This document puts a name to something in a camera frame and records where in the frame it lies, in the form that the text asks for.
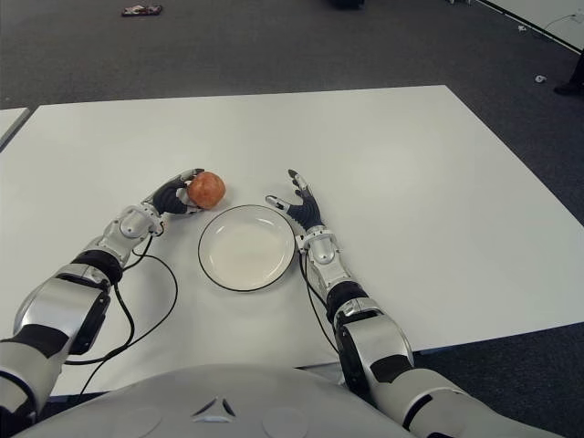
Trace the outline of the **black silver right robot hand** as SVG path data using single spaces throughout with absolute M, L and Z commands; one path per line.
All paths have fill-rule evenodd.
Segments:
M 308 183 L 295 170 L 289 169 L 287 172 L 291 178 L 291 182 L 296 186 L 295 194 L 301 203 L 288 203 L 274 195 L 267 195 L 266 202 L 277 210 L 286 213 L 305 231 L 315 226 L 323 226 L 318 202 L 311 192 Z

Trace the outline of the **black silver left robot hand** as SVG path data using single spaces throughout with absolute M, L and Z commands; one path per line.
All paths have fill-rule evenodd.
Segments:
M 202 172 L 203 169 L 201 168 L 181 172 L 157 188 L 141 202 L 153 207 L 158 215 L 198 213 L 203 208 L 191 200 L 188 195 L 188 188 Z

